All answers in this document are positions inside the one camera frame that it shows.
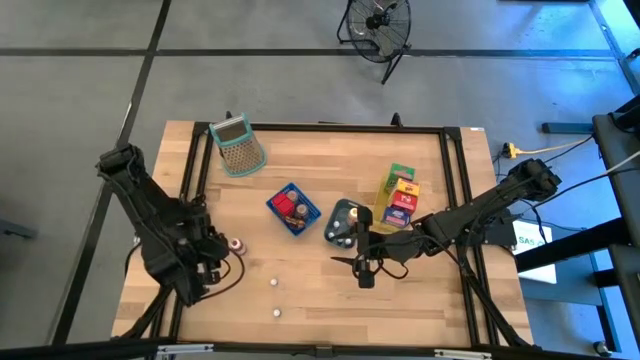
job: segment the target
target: blue basket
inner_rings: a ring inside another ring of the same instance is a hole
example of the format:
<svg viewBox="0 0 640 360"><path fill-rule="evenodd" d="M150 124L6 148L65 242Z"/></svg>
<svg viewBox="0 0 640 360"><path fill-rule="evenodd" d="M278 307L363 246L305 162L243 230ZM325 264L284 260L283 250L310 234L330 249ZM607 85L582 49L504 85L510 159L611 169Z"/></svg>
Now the blue basket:
<svg viewBox="0 0 640 360"><path fill-rule="evenodd" d="M309 209L309 215L307 216L307 220L306 220L306 224L302 229L293 229L289 226L289 224L287 224L282 217L280 216L280 213L278 212L278 210L276 210L276 208L273 206L273 204L271 203L271 200L273 200L273 198L278 195L279 193L283 193L286 194L287 192L294 190L295 192L298 193L298 202L297 204L305 204L307 205L307 208ZM271 197L271 199L267 200L267 206L269 207L269 209L271 209L271 211L278 217L278 219L280 219L280 221L282 222L282 224L284 224L284 226L287 227L287 229L289 229L289 231L291 231L291 233L294 236L298 236L300 234L302 234L303 231L305 231L307 228L309 228L311 225L313 225L314 222L316 222L316 220L318 220L318 218L322 215L322 213L320 212L320 210L313 205L313 203L311 202L311 200L309 200L309 198L302 192L302 190L300 190L296 184L294 183L289 183L287 186L285 186L284 188L282 188L282 190L280 190L278 193L276 193L275 195L273 195Z"/></svg>

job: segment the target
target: electric fan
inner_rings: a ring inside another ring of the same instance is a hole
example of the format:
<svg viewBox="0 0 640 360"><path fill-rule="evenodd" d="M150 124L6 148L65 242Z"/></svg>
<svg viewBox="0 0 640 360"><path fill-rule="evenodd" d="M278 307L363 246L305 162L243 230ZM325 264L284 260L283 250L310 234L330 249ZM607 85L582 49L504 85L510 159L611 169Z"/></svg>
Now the electric fan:
<svg viewBox="0 0 640 360"><path fill-rule="evenodd" d="M340 38L345 20L350 40ZM336 35L340 44L353 44L358 54L375 63L389 63L384 85L411 44L411 6L408 0L348 0Z"/></svg>

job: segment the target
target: concrete floor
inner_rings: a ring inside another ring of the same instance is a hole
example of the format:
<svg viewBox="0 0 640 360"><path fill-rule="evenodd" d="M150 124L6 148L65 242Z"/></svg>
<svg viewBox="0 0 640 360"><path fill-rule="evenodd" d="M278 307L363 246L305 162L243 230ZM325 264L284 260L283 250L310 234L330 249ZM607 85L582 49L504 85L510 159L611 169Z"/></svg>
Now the concrete floor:
<svg viewBox="0 0 640 360"><path fill-rule="evenodd" d="M338 48L344 3L174 1L159 47ZM640 46L622 0L597 3L621 48ZM0 0L0 48L146 48L160 6ZM412 16L414 49L609 49L587 4L414 0ZM0 238L2 348L47 342L100 186L93 165L115 143L141 63L140 57L0 56L0 217L40 232L29 241ZM505 141L535 149L581 138L543 135L540 123L589 121L632 97L613 58L407 57L384 87L383 70L350 56L157 57L131 142L152 168L166 120L218 120L231 110L256 122L386 124L397 111L408 125L484 127L494 152ZM502 161L503 171L514 164ZM593 143L553 166L565 184L603 170ZM542 207L544 220L588 227L619 215L607 181L588 187ZM132 234L112 201L70 341L108 338ZM611 297L622 304L619 292ZM621 356L636 358L623 309L615 308ZM593 307L527 301L527 309L544 348L589 354L602 339Z"/></svg>

